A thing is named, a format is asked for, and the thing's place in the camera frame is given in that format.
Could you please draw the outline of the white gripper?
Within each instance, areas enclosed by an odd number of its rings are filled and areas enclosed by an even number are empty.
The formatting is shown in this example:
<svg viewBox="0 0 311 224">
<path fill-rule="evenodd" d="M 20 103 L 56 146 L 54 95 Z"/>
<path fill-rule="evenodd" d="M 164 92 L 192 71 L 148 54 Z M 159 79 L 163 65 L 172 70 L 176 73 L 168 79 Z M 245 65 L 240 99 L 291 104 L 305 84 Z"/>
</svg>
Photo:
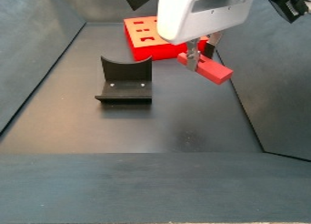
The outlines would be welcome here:
<svg viewBox="0 0 311 224">
<path fill-rule="evenodd" d="M 203 55 L 212 58 L 223 33 L 242 24 L 250 14 L 253 0 L 159 0 L 156 30 L 174 45 L 186 42 L 187 68 L 196 70 L 200 58 L 196 38 L 208 35 Z"/>
</svg>

